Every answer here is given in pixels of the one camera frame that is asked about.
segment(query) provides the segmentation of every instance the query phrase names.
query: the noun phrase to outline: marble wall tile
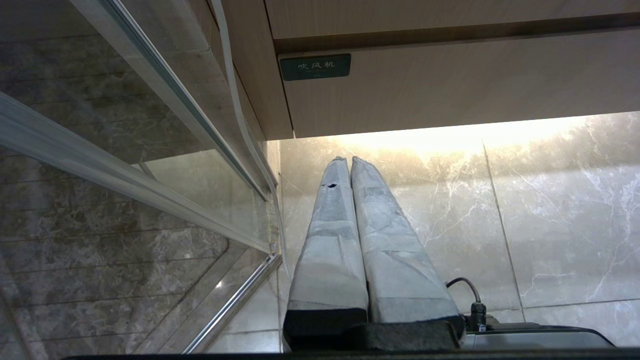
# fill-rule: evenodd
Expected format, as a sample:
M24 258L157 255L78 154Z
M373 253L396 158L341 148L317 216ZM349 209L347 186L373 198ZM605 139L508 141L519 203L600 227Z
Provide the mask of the marble wall tile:
M20 153L13 150L13 149L9 149L7 147L1 146L0 145L0 159L1 158L6 158L7 156L16 156L19 155Z
M27 105L152 93L135 72L0 83L0 91Z
M20 344L16 342L0 343L0 359L28 360Z
M640 344L640 300L525 309L528 322L594 329L618 347Z
M125 202L129 198L78 178L0 185L0 211Z
M266 256L265 253L253 248L247 249L218 285L204 298L199 307L200 311L191 313L159 352L161 354L172 354L183 351L191 340L207 325L211 317L226 304L229 298L251 276Z
M509 254L478 135L455 128L282 140L287 262L293 268L317 187L336 156L359 156L387 181L443 281L468 277L489 310L519 309ZM461 311L473 297L455 285Z
M500 323L524 322L522 310L496 310L488 312Z
M280 332L271 330L223 334L205 352L207 354L280 352Z
M154 145L135 145L129 147L110 147L108 153L128 163L162 160L174 156L192 154L202 150L200 141L156 143Z
M289 290L291 290L291 280L284 270L284 266L278 267L278 321L279 329L282 330L284 318L287 314L287 305L289 304Z
M62 126L169 117L173 112L156 94L101 97L84 101L43 102L35 111Z
M525 307L640 298L637 113L499 124L485 144Z
M151 331L181 296L71 302L14 311L25 341L129 334ZM29 322L38 324L37 328L25 326Z
M10 279L3 276L0 286L12 306L178 294L190 289L213 262L205 258L17 273Z
M246 252L247 248L245 245L230 240L227 251L216 260L206 273L203 274L202 278L194 284L163 320L154 327L153 331L151 331L145 340L137 347L135 353L156 353L171 336L175 335L179 337L180 329L182 329L182 331L192 331L188 325L182 328L181 326L194 311L199 311L204 316L211 318L213 311L217 311L217 309L202 308L203 311L199 310L201 303L208 294L215 291L216 285L226 276L236 261Z
M28 343L34 360L57 360L69 356L128 354L143 334L117 334Z
M23 155L0 158L0 169L2 169L0 172L0 183L2 184L74 177L71 174Z
M251 296L224 328L223 333L278 330L278 274L269 279Z
M264 201L216 150L149 161L146 165L159 182L258 239L269 241Z
M0 241L191 227L173 215L140 202L74 208L14 211L0 218Z
M0 82L130 71L100 35L0 44Z
M10 272L132 264L191 258L216 259L227 239L199 227L47 238L0 243Z
M153 147L161 143L197 142L191 131L175 116L72 125L67 129L101 149Z

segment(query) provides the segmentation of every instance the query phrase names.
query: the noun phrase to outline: tile grout line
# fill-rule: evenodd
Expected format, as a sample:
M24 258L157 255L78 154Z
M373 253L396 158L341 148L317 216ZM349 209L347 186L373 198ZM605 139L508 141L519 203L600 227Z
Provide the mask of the tile grout line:
M527 309L546 309L549 307L561 307L561 306L578 306L578 305L590 305L590 304L607 304L610 302L624 302L624 301L638 301L640 298L635 299L621 299L621 300L602 300L602 301L591 301L591 302L574 302L571 304L556 304L556 305L540 305L540 306L529 306Z
M484 160L486 162L486 169L489 173L489 181L491 182L491 189L493 190L493 198L495 200L495 207L498 210L498 218L500 219L500 228L502 229L502 237L504 238L504 245L507 248L507 255L509 256L509 265L511 265L511 273L513 274L513 282L516 286L516 293L518 294L518 302L520 303L520 312L522 313L522 320L527 322L524 316L524 306L522 305L522 297L520 296L520 288L518 287L518 279L516 279L516 270L513 267L513 259L511 259L511 250L509 249L509 242L507 241L507 232L504 230L504 222L502 221L502 211L500 210L500 204L498 203L498 194L495 191L495 184L493 183L493 175L491 174L491 166L489 165L489 155L484 145L484 139L480 139L482 142L482 148L484 151Z

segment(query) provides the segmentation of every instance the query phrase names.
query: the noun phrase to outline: wooden cabinet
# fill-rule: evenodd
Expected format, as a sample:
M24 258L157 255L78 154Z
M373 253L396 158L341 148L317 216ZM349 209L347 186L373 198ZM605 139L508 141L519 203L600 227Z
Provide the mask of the wooden cabinet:
M273 38L640 12L638 0L266 0Z
M285 92L297 137L640 110L639 40L633 29L348 49L349 76Z
M640 0L261 5L225 11L267 139L640 110ZM347 76L284 81L274 61L331 54Z

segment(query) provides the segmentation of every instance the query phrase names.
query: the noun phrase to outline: beige marble tile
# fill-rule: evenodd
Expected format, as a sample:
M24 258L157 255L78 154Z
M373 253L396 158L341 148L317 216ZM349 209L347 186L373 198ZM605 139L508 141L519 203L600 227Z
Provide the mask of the beige marble tile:
M618 347L640 344L640 300L525 309L528 322L593 329Z
M278 330L278 328L278 279L277 272L273 272L236 313L223 333Z
M268 242L264 201L216 150L148 161L154 177L238 229Z
M468 277L489 310L519 309L509 255L479 135L456 128L282 140L287 263L300 255L322 173L336 156L373 163L443 281ZM451 288L466 311L471 292Z
M183 326L194 312L212 316L212 309L203 304L205 298L216 291L216 285L226 276L238 259L247 250L247 246L229 240L229 247L216 262L203 274L194 286L180 299L175 307L154 327L145 340L135 350L137 354L155 353L171 338L180 336L181 331L191 333L191 327Z
M193 311L186 318L159 352L173 354L183 351L251 276L265 257L266 254L263 252L252 248L247 249L222 280L201 301L198 311Z
M207 349L208 354L229 352L280 352L280 332L277 330L236 332L220 336Z
M524 322L522 310L496 310L488 314L493 315L500 323Z
M638 114L493 129L485 143L523 305L640 298Z

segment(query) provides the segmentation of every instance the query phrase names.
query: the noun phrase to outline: wooden panel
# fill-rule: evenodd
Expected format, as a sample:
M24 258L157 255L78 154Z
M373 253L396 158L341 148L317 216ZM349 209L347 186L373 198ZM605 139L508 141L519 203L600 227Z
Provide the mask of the wooden panel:
M266 4L275 39L640 11L638 0L266 0Z
M224 0L234 65L267 140L293 137L262 0Z
M296 137L635 111L638 38L633 29L340 51L351 53L349 76L285 90Z

